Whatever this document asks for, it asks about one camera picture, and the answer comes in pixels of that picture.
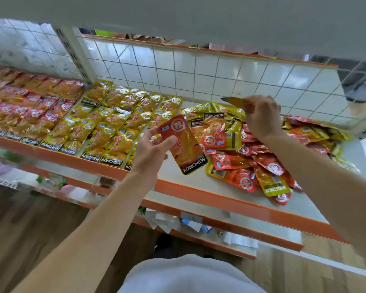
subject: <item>hand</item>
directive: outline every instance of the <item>hand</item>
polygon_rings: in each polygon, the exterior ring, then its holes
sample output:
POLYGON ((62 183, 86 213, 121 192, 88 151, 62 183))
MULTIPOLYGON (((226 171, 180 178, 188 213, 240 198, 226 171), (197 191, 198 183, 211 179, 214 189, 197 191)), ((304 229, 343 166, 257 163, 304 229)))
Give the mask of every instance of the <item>hand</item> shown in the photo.
POLYGON ((138 141, 136 153, 130 174, 140 175, 142 181, 139 183, 149 182, 151 187, 157 180, 157 173, 168 158, 166 154, 178 141, 176 136, 170 136, 165 140, 162 138, 150 141, 151 137, 158 134, 157 127, 146 130, 142 138, 138 141))
POLYGON ((252 134, 266 144, 269 136, 284 135, 281 128, 281 106, 272 96, 249 96, 244 104, 245 121, 252 134))

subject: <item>pile of snack packages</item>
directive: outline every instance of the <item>pile of snack packages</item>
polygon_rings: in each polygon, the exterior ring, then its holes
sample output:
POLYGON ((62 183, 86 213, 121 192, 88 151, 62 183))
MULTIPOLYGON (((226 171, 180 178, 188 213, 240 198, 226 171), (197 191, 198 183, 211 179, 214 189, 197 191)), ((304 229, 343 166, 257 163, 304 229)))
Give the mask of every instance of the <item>pile of snack packages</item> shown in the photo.
MULTIPOLYGON (((159 127, 159 135, 178 137, 171 149, 187 175, 206 173, 247 192, 260 189, 281 205, 301 190, 277 157, 249 131, 242 109, 203 103, 180 110, 182 99, 114 86, 99 80, 84 92, 77 80, 0 69, 0 136, 90 161, 130 170, 141 130, 159 127)), ((340 166, 358 172, 340 157, 341 141, 351 140, 328 123, 281 116, 282 128, 297 142, 340 166)))

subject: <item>person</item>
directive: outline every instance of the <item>person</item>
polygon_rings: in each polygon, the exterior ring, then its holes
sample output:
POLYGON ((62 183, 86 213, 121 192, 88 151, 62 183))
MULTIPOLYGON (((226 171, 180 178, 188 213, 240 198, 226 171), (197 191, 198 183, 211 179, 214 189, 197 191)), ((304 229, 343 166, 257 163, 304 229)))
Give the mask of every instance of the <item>person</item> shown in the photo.
MULTIPOLYGON (((246 122, 252 134, 275 153, 331 226, 366 260, 366 179, 288 137, 281 129, 280 107, 272 97, 246 99, 246 122)), ((153 144, 149 140, 157 133, 157 128, 144 133, 131 172, 13 293, 91 293, 97 289, 142 199, 155 185, 166 152, 177 142, 171 136, 153 144)), ((143 291, 264 292, 230 264, 196 255, 137 264, 119 293, 143 291)))

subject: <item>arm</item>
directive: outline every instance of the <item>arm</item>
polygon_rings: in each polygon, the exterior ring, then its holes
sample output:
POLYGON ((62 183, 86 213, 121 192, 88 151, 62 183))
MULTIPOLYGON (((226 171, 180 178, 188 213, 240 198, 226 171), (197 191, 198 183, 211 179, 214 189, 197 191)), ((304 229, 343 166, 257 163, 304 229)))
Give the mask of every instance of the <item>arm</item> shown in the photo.
POLYGON ((246 104, 247 125, 301 185, 332 227, 366 259, 366 179, 287 136, 271 97, 246 104))
POLYGON ((12 292, 95 292, 116 254, 142 199, 176 143, 169 137, 153 145, 156 129, 137 144, 131 172, 68 238, 55 248, 12 292))

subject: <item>forearm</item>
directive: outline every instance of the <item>forearm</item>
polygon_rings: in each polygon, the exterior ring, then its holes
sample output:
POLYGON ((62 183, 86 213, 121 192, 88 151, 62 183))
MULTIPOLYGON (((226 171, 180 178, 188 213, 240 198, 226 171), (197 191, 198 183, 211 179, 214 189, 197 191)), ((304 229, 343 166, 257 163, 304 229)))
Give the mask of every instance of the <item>forearm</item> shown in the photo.
POLYGON ((148 192, 129 174, 14 292, 94 292, 148 192))
POLYGON ((361 254, 366 252, 366 179, 284 136, 265 144, 324 217, 361 254))

